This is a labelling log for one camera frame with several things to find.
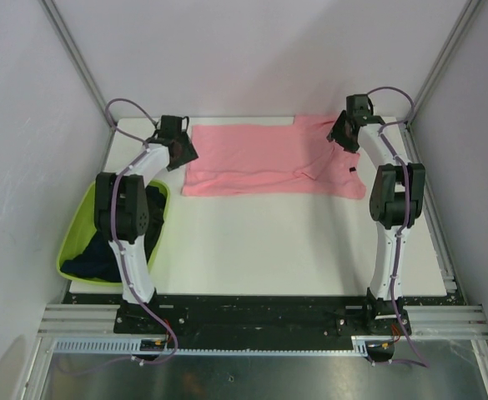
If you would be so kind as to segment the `pink t shirt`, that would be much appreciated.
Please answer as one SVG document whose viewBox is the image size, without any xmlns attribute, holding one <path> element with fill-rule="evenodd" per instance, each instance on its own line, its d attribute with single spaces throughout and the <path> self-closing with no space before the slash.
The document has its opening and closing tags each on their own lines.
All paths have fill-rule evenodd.
<svg viewBox="0 0 488 400">
<path fill-rule="evenodd" d="M 325 194 L 360 200 L 366 186 L 357 173 L 360 156 L 327 135 L 335 117 L 299 115 L 290 125 L 195 125 L 199 157 L 186 167 L 182 194 Z"/>
</svg>

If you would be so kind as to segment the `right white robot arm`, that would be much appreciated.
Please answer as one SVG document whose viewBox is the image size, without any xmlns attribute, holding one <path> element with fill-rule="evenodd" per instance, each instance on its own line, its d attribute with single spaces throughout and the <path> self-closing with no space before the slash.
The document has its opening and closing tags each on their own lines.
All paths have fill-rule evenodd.
<svg viewBox="0 0 488 400">
<path fill-rule="evenodd" d="M 374 114 L 369 95 L 355 94 L 346 98 L 345 109 L 327 136 L 349 153 L 364 150 L 376 168 L 369 210 L 378 239 L 369 295 L 383 302 L 402 297 L 406 242 L 421 215 L 425 190 L 423 164 L 411 162 L 385 136 L 385 129 L 392 125 Z"/>
</svg>

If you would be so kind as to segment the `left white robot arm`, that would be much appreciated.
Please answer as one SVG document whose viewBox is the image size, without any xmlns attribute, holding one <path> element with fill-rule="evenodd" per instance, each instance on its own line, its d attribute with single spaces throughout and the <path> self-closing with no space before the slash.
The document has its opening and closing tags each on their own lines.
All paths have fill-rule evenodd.
<svg viewBox="0 0 488 400">
<path fill-rule="evenodd" d="M 101 172 L 95 179 L 94 226 L 108 241 L 117 261 L 123 300 L 136 307 L 132 323 L 143 333 L 155 331 L 161 313 L 149 303 L 151 283 L 144 238 L 149 210 L 146 187 L 163 171 L 173 171 L 199 155 L 188 135 L 189 118 L 163 115 L 153 135 L 142 141 L 138 154 L 118 172 Z"/>
</svg>

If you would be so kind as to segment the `black t shirt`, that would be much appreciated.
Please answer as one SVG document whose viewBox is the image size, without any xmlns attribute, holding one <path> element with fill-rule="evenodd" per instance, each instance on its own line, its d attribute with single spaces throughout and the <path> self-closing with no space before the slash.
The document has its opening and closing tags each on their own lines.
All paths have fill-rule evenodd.
<svg viewBox="0 0 488 400">
<path fill-rule="evenodd" d="M 154 255 L 154 249 L 164 227 L 167 206 L 167 195 L 159 187 L 147 186 L 146 198 L 148 204 L 148 227 L 144 236 L 144 252 L 146 261 Z"/>
</svg>

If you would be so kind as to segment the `green plastic basket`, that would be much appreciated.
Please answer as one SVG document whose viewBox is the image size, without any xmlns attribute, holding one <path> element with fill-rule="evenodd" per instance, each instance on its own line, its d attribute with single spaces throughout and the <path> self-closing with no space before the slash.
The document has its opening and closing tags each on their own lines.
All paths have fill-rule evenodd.
<svg viewBox="0 0 488 400">
<path fill-rule="evenodd" d="M 166 206 L 166 211 L 164 212 L 164 216 L 166 220 L 169 213 L 169 200 L 170 200 L 169 187 L 164 182 L 160 182 L 157 180 L 153 180 L 149 184 L 149 186 L 158 187 L 161 189 L 161 191 L 164 194 L 167 195 L 168 202 Z M 121 283 L 104 282 L 98 279 L 83 279 L 83 278 L 67 275 L 64 272 L 60 271 L 60 267 L 62 266 L 63 262 L 65 260 L 74 258 L 75 256 L 79 255 L 87 247 L 93 235 L 97 232 L 97 229 L 93 223 L 94 199 L 95 199 L 95 184 L 91 183 L 88 186 L 88 189 L 84 194 L 83 200 L 80 202 L 77 211 L 75 212 L 73 220 L 69 224 L 68 232 L 65 235 L 65 238 L 63 239 L 62 245 L 60 247 L 57 256 L 56 269 L 63 278 L 66 278 L 74 282 L 81 282 L 81 283 L 94 284 L 96 286 L 117 288 L 121 285 Z M 147 262 L 148 270 L 153 269 L 153 265 L 155 263 L 155 259 L 157 256 L 159 243 L 160 243 L 160 238 L 154 249 L 154 255 L 150 258 L 149 262 Z"/>
</svg>

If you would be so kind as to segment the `navy blue t shirt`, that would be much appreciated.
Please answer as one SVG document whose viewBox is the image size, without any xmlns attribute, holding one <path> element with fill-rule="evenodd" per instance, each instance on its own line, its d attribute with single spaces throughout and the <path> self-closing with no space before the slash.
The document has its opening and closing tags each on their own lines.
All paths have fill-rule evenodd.
<svg viewBox="0 0 488 400">
<path fill-rule="evenodd" d="M 113 250 L 100 232 L 93 235 L 87 247 L 79 255 L 65 260 L 60 271 L 76 278 L 121 283 Z"/>
</svg>

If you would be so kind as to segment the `right aluminium frame post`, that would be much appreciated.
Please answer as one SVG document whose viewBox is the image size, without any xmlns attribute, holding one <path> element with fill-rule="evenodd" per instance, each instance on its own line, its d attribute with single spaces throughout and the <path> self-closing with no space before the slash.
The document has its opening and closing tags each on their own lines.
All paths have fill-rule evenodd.
<svg viewBox="0 0 488 400">
<path fill-rule="evenodd" d="M 429 74 L 425 78 L 421 89 L 415 97 L 414 111 L 410 114 L 408 119 L 409 124 L 414 122 L 414 120 L 421 114 L 424 106 L 429 102 L 430 97 L 435 91 L 440 79 L 443 77 L 445 70 L 448 68 L 456 51 L 465 39 L 466 34 L 469 32 L 471 25 L 481 11 L 483 3 L 484 1 L 481 0 L 469 0 L 465 2 L 459 17 L 456 19 Z"/>
</svg>

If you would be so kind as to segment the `aluminium frame post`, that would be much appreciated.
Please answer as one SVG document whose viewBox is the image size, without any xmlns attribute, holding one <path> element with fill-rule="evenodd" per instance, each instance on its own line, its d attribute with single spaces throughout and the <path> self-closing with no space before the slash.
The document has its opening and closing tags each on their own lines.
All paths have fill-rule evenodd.
<svg viewBox="0 0 488 400">
<path fill-rule="evenodd" d="M 414 111 L 410 114 L 408 119 L 409 124 L 414 122 L 414 120 L 421 114 L 424 106 L 429 102 L 430 97 L 435 91 L 440 79 L 443 77 L 445 70 L 448 68 L 456 51 L 465 39 L 466 34 L 469 32 L 471 25 L 481 11 L 483 3 L 484 1 L 481 0 L 469 0 L 465 2 L 459 17 L 456 19 L 429 74 L 425 78 L 421 89 L 415 97 Z"/>
<path fill-rule="evenodd" d="M 56 2 L 53 0 L 39 0 L 38 3 L 42 7 L 82 84 L 88 91 L 88 95 L 96 105 L 105 123 L 110 127 L 110 122 L 108 121 L 108 117 L 105 113 L 106 101 L 103 98 L 103 94 L 101 93 L 98 84 L 89 70 L 82 52 L 76 44 L 76 41 L 71 34 L 63 15 L 58 9 Z"/>
</svg>

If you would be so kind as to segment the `left aluminium frame post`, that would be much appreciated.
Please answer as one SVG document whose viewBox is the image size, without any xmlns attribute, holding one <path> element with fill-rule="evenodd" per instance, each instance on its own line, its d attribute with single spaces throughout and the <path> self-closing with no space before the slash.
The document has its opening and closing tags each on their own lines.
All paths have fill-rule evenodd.
<svg viewBox="0 0 488 400">
<path fill-rule="evenodd" d="M 63 15 L 58 9 L 56 2 L 53 0 L 39 0 L 38 3 L 42 7 L 82 84 L 88 91 L 88 95 L 96 105 L 105 123 L 110 127 L 110 122 L 108 121 L 108 117 L 105 113 L 106 101 L 103 98 L 103 94 L 101 93 L 98 84 L 89 70 L 82 52 L 76 44 L 76 41 L 71 34 Z"/>
</svg>

